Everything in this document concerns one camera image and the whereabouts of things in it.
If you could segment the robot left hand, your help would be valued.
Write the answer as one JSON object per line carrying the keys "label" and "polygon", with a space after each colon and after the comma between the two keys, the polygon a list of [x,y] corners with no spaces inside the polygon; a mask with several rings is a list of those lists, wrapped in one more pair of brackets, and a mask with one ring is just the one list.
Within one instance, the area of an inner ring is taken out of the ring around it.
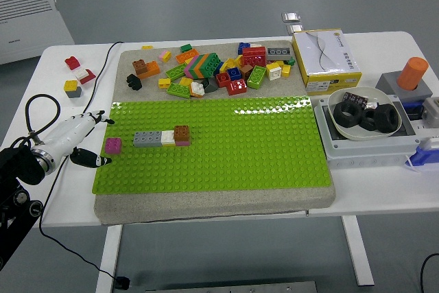
{"label": "robot left hand", "polygon": [[72,116],[59,123],[45,138],[41,145],[32,148],[46,175],[54,172],[61,164],[61,158],[69,156],[77,165],[97,168],[112,162],[111,158],[99,156],[89,150],[78,148],[99,122],[114,124],[114,121],[104,115],[103,110]]}

